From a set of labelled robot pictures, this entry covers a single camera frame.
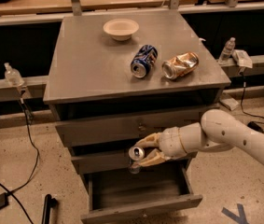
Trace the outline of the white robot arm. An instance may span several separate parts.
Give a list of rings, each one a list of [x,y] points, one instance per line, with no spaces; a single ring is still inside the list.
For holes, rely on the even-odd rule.
[[[220,152],[237,147],[264,165],[264,133],[247,127],[229,113],[212,109],[201,121],[183,127],[167,128],[139,140],[134,148],[152,148],[145,157],[134,160],[132,168],[158,165],[178,160],[194,152]]]

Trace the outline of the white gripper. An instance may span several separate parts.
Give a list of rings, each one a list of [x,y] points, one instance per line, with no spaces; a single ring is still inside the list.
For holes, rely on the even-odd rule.
[[[168,128],[162,133],[152,133],[139,140],[135,145],[141,148],[160,147],[161,151],[153,149],[145,158],[135,161],[132,168],[158,165],[169,159],[178,159],[187,155],[177,127]]]

